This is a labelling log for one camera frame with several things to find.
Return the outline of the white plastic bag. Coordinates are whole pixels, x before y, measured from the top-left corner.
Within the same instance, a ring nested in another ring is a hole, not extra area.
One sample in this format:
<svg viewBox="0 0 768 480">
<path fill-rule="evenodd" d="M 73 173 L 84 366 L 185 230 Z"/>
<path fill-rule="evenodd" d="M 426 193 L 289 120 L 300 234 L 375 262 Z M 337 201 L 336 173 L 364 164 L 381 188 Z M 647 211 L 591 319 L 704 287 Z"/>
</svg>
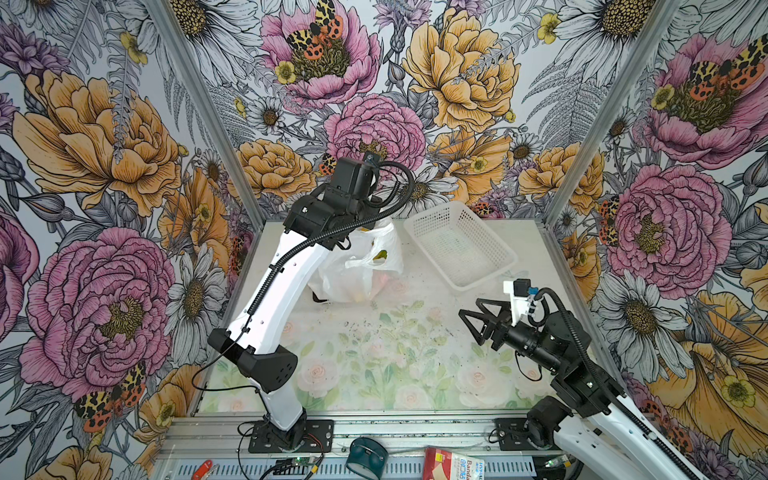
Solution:
<svg viewBox="0 0 768 480">
<path fill-rule="evenodd" d="M 349 235 L 350 248 L 335 248 L 313 273 L 308 287 L 318 300 L 362 303 L 372 300 L 404 270 L 403 248 L 393 220 L 386 218 L 373 229 L 360 228 Z M 374 263 L 386 250 L 387 260 Z"/>
</svg>

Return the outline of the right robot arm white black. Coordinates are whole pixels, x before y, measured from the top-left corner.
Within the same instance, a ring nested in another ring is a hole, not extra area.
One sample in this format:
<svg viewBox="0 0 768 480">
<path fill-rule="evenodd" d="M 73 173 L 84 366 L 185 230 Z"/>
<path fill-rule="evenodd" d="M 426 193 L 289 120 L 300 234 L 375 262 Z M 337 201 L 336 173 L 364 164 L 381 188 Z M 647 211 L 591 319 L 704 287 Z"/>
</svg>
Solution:
<svg viewBox="0 0 768 480">
<path fill-rule="evenodd" d="M 514 322 L 515 303 L 479 298 L 459 318 L 478 345 L 505 346 L 552 376 L 554 393 L 532 407 L 528 442 L 557 447 L 604 479 L 701 479 L 703 473 L 659 433 L 622 385 L 593 361 L 590 336 L 549 288 L 527 301 L 544 316 L 536 325 Z"/>
</svg>

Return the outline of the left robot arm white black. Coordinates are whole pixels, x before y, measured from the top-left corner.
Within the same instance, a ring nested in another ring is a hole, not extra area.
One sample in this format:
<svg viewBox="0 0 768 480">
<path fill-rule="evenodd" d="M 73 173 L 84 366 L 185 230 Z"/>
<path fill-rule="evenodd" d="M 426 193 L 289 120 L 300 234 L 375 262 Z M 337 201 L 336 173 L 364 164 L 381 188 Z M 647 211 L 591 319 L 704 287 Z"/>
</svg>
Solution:
<svg viewBox="0 0 768 480">
<path fill-rule="evenodd" d="M 375 224 L 380 200 L 374 196 L 382 157 L 340 158 L 330 180 L 294 202 L 283 223 L 276 252 L 250 304 L 208 344 L 234 364 L 258 389 L 267 421 L 289 433 L 305 415 L 289 381 L 298 357 L 280 345 L 288 317 L 312 274 L 359 222 Z"/>
</svg>

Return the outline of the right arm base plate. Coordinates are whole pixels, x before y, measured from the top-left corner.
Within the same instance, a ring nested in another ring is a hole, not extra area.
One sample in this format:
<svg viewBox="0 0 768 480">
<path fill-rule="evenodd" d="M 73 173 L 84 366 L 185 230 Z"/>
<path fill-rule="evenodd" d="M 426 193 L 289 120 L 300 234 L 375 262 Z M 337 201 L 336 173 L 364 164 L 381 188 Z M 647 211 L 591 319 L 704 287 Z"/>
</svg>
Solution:
<svg viewBox="0 0 768 480">
<path fill-rule="evenodd" d="M 502 417 L 494 420 L 491 434 L 501 451 L 528 451 L 538 447 L 531 441 L 528 420 L 525 418 Z"/>
</svg>

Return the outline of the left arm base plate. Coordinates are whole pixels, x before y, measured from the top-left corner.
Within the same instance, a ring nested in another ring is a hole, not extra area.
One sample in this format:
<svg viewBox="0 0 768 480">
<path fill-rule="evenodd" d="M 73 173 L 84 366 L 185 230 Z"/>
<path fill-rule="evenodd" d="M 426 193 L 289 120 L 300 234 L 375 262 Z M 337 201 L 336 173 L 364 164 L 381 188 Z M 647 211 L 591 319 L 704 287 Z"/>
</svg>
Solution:
<svg viewBox="0 0 768 480">
<path fill-rule="evenodd" d="M 255 424 L 247 450 L 251 454 L 330 453 L 334 427 L 333 420 L 304 419 L 283 431 L 262 420 Z"/>
</svg>

